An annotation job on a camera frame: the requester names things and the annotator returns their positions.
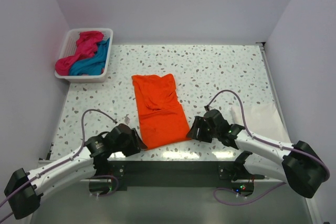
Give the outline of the orange t shirt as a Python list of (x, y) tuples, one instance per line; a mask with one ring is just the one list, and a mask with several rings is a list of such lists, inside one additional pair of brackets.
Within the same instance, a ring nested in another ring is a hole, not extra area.
[(148, 149), (188, 140), (190, 130), (172, 74), (133, 75), (141, 137)]

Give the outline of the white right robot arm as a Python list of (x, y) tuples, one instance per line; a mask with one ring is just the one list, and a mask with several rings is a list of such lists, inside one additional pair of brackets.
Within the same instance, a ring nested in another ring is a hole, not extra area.
[(188, 138), (211, 143), (219, 140), (224, 146), (240, 151), (237, 158), (220, 175), (235, 181), (256, 176), (286, 183), (300, 196), (312, 198), (330, 173), (309, 144), (263, 140), (239, 124), (229, 124), (218, 110), (196, 116)]

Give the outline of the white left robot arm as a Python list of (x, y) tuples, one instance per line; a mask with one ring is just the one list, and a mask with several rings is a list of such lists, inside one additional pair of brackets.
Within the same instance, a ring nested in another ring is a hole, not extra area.
[(9, 203), (15, 219), (35, 212), (44, 198), (86, 178), (108, 178), (108, 159), (121, 152), (129, 157), (145, 150), (136, 129), (119, 124), (110, 132), (102, 132), (82, 143), (72, 153), (43, 167), (14, 171), (4, 189), (4, 202)]

